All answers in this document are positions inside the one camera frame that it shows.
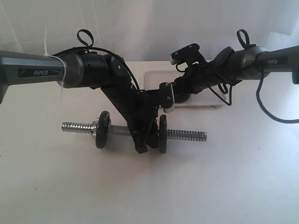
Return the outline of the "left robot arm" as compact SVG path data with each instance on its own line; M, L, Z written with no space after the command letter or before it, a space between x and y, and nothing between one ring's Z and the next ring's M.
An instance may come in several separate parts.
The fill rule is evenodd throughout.
M125 119L135 149L166 152L166 117L158 115L157 91L142 91L132 83L124 61L118 56L73 51L61 56L37 56L9 51L0 53L0 95L11 85L57 82L63 88L101 89Z

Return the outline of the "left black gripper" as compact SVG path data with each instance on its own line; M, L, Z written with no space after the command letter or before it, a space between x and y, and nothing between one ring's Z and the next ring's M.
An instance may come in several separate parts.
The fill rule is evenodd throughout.
M147 146L153 149L159 147L157 116L162 94L160 90L133 90L129 93L124 119L131 132L135 150L138 154L143 154L148 152Z

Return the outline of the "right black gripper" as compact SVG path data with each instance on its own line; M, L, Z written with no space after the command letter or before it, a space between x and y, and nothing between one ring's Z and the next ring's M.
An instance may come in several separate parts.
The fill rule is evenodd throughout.
M180 78L174 81L174 95L197 94L207 89L210 63L195 63L185 70Z

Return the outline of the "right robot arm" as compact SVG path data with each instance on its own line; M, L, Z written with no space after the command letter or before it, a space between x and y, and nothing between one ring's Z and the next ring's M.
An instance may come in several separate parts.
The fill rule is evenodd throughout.
M275 51L258 46L239 51L226 47L214 60L190 66L174 82L173 92L174 95L197 94L220 84L236 85L244 80L259 80L272 72L290 72L293 84L298 84L298 46Z

